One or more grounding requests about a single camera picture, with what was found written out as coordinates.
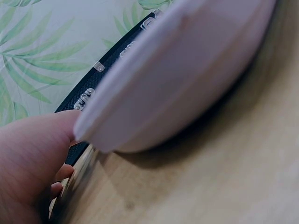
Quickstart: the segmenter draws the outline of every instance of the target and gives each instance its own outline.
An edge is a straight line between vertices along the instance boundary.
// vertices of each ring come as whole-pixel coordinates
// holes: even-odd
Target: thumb
[[[35,196],[51,183],[74,140],[72,130],[79,114],[65,111],[30,117],[0,129],[0,164],[9,171],[10,187],[22,186],[28,196]]]

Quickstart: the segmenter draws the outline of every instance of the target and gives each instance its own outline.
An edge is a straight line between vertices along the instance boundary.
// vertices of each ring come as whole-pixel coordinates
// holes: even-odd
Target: round container
[[[111,68],[74,133],[98,150],[151,148],[209,108],[246,68],[275,0],[181,0]]]

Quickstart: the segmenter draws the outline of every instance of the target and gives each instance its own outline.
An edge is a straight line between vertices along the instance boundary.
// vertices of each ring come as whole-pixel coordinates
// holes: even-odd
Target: hand
[[[16,121],[0,129],[0,223],[41,223],[73,167],[64,165],[80,112]]]

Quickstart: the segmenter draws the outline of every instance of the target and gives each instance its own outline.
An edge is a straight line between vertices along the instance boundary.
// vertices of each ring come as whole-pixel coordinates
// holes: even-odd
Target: green leaf pattern
[[[66,74],[77,73],[91,67],[90,64],[72,60],[76,53],[89,44],[89,41],[81,40],[61,48],[57,47],[65,33],[73,26],[75,19],[63,22],[54,30],[49,29],[52,12],[48,12],[36,21],[36,26],[31,26],[34,18],[32,5],[41,1],[0,0],[3,12],[0,15],[0,126],[30,115],[26,108],[28,105],[15,99],[8,86],[11,88],[14,84],[14,88],[38,104],[51,104],[49,97],[44,95],[40,85],[38,87],[36,84],[43,84],[46,87],[71,85],[64,81]],[[124,36],[149,14],[149,10],[168,6],[172,2],[173,0],[135,0],[123,9],[121,15],[112,15],[112,21],[119,33],[119,37],[116,38]],[[19,16],[20,8],[26,9],[23,16]],[[107,49],[112,48],[117,41],[104,36],[101,39],[102,43]],[[60,77],[45,75],[43,71],[55,72],[60,74]]]
[[[29,4],[31,4],[31,5],[36,4],[40,1],[41,0],[2,0],[2,1],[0,1],[0,3],[4,3],[11,7],[17,7],[17,6],[24,7]]]
[[[25,6],[28,5],[29,0],[22,1],[2,1],[2,3],[15,6]],[[36,45],[40,37],[44,34],[47,25],[51,19],[51,12],[46,14],[35,26],[35,28],[25,35],[23,38],[19,38],[15,41],[23,31],[26,29],[28,24],[32,21],[32,9],[30,8],[27,13],[18,20],[15,25],[10,25],[13,22],[14,16],[16,16],[17,9],[15,7],[9,8],[0,17],[0,60],[4,64],[0,73],[0,124],[4,125],[12,122],[15,119],[21,119],[28,116],[26,108],[15,101],[7,88],[6,75],[8,75],[14,83],[24,91],[26,94],[32,98],[51,104],[51,101],[43,95],[37,88],[34,87],[32,81],[46,85],[70,85],[70,83],[52,78],[42,73],[38,70],[51,70],[57,72],[78,72],[80,70],[90,67],[89,64],[81,62],[64,62],[64,59],[70,58],[72,55],[81,51],[89,43],[88,41],[81,41],[77,43],[65,46],[54,53],[43,54],[43,52],[52,46],[54,46],[60,38],[65,34],[65,32],[71,27],[74,20],[69,20],[59,27],[56,31],[49,36],[48,39]]]

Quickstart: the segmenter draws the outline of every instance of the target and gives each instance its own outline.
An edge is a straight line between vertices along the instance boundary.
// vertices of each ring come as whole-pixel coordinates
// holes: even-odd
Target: wood grain surface
[[[299,223],[298,12],[299,0],[279,2],[249,72],[170,142],[140,154],[87,151],[54,220]]]

